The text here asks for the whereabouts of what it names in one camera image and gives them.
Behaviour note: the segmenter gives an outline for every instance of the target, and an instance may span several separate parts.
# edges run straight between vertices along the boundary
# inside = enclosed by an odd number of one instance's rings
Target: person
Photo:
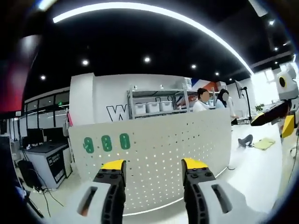
[[[233,108],[233,101],[232,98],[229,96],[229,92],[225,89],[221,89],[215,104],[216,109],[218,108],[226,108],[228,107],[230,110],[230,117],[232,125],[237,124],[238,116],[235,115],[234,108]]]
[[[197,90],[198,100],[193,106],[193,112],[205,111],[209,109],[206,102],[210,99],[209,91],[203,88]]]

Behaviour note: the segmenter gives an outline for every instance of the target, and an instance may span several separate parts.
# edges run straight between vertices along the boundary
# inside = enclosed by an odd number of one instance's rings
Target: black ceiling
[[[109,9],[68,18],[54,24],[56,15],[79,6],[104,1],[59,0],[47,13],[35,13],[25,35],[42,34],[43,43],[30,73],[25,99],[70,85],[73,75],[166,74],[228,82],[249,77],[244,66],[226,48],[198,29],[160,14]],[[134,1],[183,14],[214,31],[247,62],[271,57],[290,60],[292,46],[282,25],[271,15],[258,17],[248,0]],[[146,64],[145,56],[151,58]],[[90,60],[86,67],[82,59]],[[253,66],[254,72],[273,66],[270,60]],[[40,75],[46,75],[46,81]]]

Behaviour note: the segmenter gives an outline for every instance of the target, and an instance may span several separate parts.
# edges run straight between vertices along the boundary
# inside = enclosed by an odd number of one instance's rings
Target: pegboard
[[[228,109],[73,126],[71,145],[82,180],[109,161],[127,161],[124,214],[165,206],[183,197],[184,157],[205,162],[214,175],[229,164]]]

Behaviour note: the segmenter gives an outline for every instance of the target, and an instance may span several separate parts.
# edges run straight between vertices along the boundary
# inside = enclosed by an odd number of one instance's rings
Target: green number
[[[129,149],[131,147],[129,135],[126,133],[120,135],[120,142],[122,149]]]
[[[89,137],[84,138],[83,147],[87,153],[93,153],[94,152],[93,140]]]
[[[102,145],[105,152],[110,152],[112,150],[112,144],[109,135],[102,136]]]

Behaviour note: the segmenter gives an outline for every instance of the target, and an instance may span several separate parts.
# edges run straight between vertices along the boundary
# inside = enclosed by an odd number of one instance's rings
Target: white floor
[[[254,142],[264,138],[272,138],[276,143],[263,151],[256,148],[238,147],[238,138],[252,134]],[[278,196],[284,195],[288,186],[288,179],[294,159],[289,154],[289,149],[296,145],[296,136],[285,139],[281,145],[278,127],[264,125],[251,127],[249,125],[233,126],[231,165],[235,170],[227,170],[218,179],[230,183],[242,192],[249,207],[256,211],[269,213]],[[80,185],[80,178],[76,174],[64,180],[58,190],[52,195],[62,204]],[[51,215],[61,211],[61,206],[46,193]],[[31,193],[31,200],[36,204],[45,217],[48,217],[47,205],[42,194]],[[185,204],[180,201],[161,210],[153,211],[132,217],[124,217],[124,224],[132,223],[157,223],[157,224],[183,224],[188,223]]]

